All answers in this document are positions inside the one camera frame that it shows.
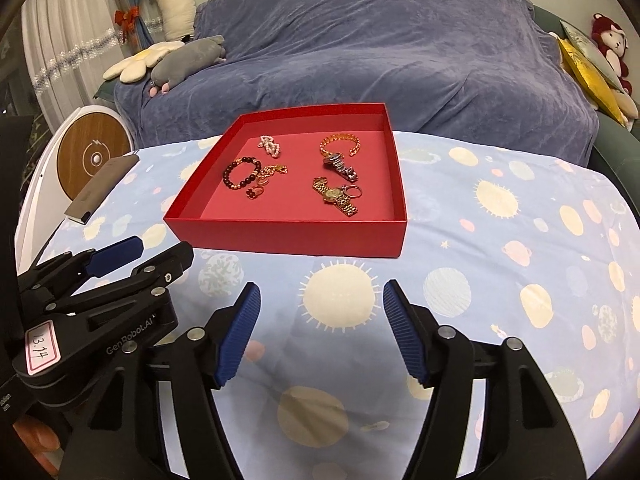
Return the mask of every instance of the planet-patterned fabric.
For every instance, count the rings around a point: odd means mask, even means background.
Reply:
[[[431,391],[407,374],[381,309],[392,278],[470,339],[521,338],[594,472],[640,406],[640,230],[630,209],[603,176],[556,158],[395,138],[409,215],[398,259],[195,250],[170,286],[174,337],[232,304],[247,281],[262,291],[238,374],[214,394],[245,478],[402,478]],[[141,260],[86,290],[175,244],[162,216],[215,141],[138,152],[90,223],[65,221],[45,257],[143,239]],[[478,453],[476,383],[460,474]],[[170,386],[161,391],[170,464],[186,476]]]

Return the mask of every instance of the gray plush toy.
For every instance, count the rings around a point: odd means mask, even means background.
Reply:
[[[222,36],[201,38],[167,54],[151,72],[152,87],[149,95],[154,97],[158,94],[158,89],[166,94],[190,75],[226,61],[226,51],[222,46],[224,41]]]

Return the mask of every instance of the dark beaded bracelet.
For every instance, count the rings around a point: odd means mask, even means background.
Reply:
[[[243,162],[253,164],[255,169],[247,178],[241,180],[238,184],[234,184],[229,179],[229,176],[231,176],[231,172],[234,170],[234,168],[240,166],[240,164],[242,164]],[[229,189],[242,189],[243,187],[251,184],[256,178],[258,178],[258,174],[260,173],[261,169],[262,163],[254,156],[244,156],[242,158],[236,158],[236,160],[229,164],[226,167],[225,171],[222,173],[222,182],[224,182],[225,186],[227,186]]]

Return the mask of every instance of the white label sticker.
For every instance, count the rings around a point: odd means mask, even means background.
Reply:
[[[27,330],[24,335],[24,351],[29,375],[35,375],[60,361],[60,348],[52,320]]]

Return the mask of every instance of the white sheer curtain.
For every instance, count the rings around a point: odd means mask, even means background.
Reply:
[[[40,108],[55,132],[76,108],[95,104],[102,74],[128,56],[113,25],[115,0],[27,0],[22,40]]]

